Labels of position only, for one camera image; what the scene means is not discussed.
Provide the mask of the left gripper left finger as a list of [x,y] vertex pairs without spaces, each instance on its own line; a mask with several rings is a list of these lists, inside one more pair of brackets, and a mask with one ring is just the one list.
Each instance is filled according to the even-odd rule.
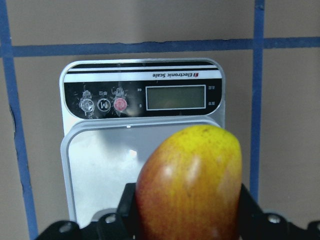
[[139,220],[135,200],[135,183],[127,183],[116,209],[97,212],[81,228],[71,220],[60,220],[48,226],[38,240],[139,240]]

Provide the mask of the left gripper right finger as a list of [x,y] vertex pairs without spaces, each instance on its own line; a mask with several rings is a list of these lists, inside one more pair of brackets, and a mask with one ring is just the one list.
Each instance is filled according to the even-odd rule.
[[311,221],[306,229],[282,215],[264,212],[244,184],[239,198],[238,230],[243,240],[318,240],[320,222]]

